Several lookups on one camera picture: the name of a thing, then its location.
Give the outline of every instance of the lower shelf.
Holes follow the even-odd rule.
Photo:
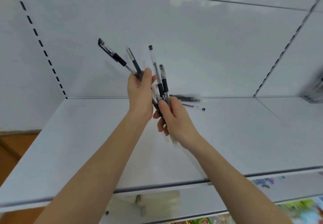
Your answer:
[[[267,185],[269,188],[261,186],[258,188],[276,203],[323,195],[323,176],[319,173],[275,177],[271,178]],[[213,186],[182,189],[180,195],[181,206],[176,217],[143,217],[141,208],[133,204],[125,209],[110,212],[102,218],[100,224],[169,223],[227,213],[223,201]]]

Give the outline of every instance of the right hand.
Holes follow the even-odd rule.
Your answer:
[[[164,127],[162,118],[158,121],[157,127],[159,132],[164,132],[166,136],[171,136],[178,141],[182,147],[191,149],[198,140],[200,134],[197,132],[190,116],[185,107],[176,97],[170,97],[172,111],[168,104],[163,100],[159,101],[159,109],[163,114],[167,127]],[[156,111],[153,115],[154,119],[159,118],[159,113]]]

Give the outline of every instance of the forearm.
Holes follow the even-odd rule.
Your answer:
[[[35,224],[98,223],[145,126],[128,113]]]
[[[254,184],[198,137],[191,150],[237,224],[292,223]]]

